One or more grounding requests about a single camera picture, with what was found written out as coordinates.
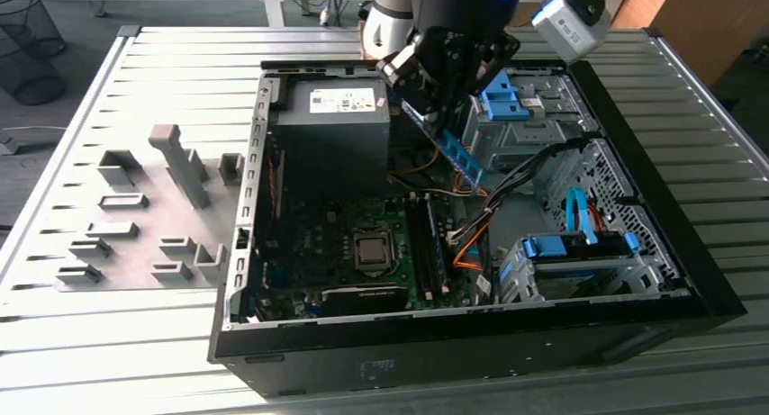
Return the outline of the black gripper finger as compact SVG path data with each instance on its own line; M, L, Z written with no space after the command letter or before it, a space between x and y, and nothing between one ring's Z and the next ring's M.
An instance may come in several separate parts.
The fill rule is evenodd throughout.
M464 90L469 95L480 95L486 90L508 62L518 52L520 40L506 31L498 32L489 41L474 46L470 69Z
M414 32L406 47L378 62L393 93L409 105L428 132L453 132L464 110L462 34L444 27Z

